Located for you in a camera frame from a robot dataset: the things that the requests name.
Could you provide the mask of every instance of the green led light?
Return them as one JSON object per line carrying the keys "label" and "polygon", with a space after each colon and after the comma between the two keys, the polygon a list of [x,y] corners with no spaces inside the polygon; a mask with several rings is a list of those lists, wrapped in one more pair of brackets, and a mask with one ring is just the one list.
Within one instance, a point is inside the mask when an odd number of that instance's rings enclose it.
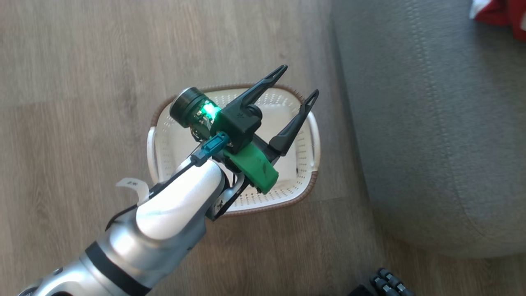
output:
{"label": "green led light", "polygon": [[214,106],[213,103],[206,103],[201,107],[201,112],[206,113],[212,120],[216,118],[216,115],[219,111],[221,111],[221,108]]}

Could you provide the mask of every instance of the white plastic basket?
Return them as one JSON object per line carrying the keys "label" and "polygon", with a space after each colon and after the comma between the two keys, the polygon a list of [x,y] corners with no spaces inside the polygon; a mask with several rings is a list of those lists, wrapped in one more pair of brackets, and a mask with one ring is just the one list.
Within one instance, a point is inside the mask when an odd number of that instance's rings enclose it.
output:
{"label": "white plastic basket", "polygon": [[[201,90],[219,107],[224,107],[250,84],[226,85]],[[157,110],[148,132],[147,156],[150,175],[154,183],[170,178],[174,170],[198,145],[190,129],[182,128],[169,115],[171,102],[167,99]],[[269,141],[298,113],[302,97],[286,86],[276,85],[267,90],[256,102],[262,112],[262,125],[256,133]],[[263,195],[248,187],[225,215],[254,213],[299,202],[305,198],[316,181],[320,163],[320,136],[312,112],[308,115],[287,156],[275,165],[280,174],[272,190]]]}

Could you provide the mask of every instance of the green bracket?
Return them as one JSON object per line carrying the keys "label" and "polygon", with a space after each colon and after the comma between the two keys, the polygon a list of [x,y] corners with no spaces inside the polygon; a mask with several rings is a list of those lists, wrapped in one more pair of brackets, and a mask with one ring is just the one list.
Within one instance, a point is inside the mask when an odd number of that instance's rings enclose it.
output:
{"label": "green bracket", "polygon": [[278,172],[253,143],[248,144],[237,154],[231,154],[226,149],[223,149],[223,153],[263,194],[267,194],[278,181]]}

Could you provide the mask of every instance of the gray sofa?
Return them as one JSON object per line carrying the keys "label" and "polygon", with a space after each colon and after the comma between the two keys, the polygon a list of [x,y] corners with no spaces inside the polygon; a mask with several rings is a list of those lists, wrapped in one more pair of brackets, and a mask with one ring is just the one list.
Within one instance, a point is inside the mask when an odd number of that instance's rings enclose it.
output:
{"label": "gray sofa", "polygon": [[334,2],[376,219],[442,254],[526,251],[526,43],[471,0]]}

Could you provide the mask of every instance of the blue connector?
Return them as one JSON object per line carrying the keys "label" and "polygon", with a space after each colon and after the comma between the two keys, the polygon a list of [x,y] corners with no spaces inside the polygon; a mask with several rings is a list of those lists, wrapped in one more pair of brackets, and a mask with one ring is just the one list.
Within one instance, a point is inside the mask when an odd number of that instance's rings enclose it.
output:
{"label": "blue connector", "polygon": [[219,132],[217,135],[206,141],[201,146],[201,149],[194,152],[190,156],[190,159],[194,162],[195,166],[202,166],[210,157],[223,150],[229,142],[230,138],[228,135],[224,132]]}

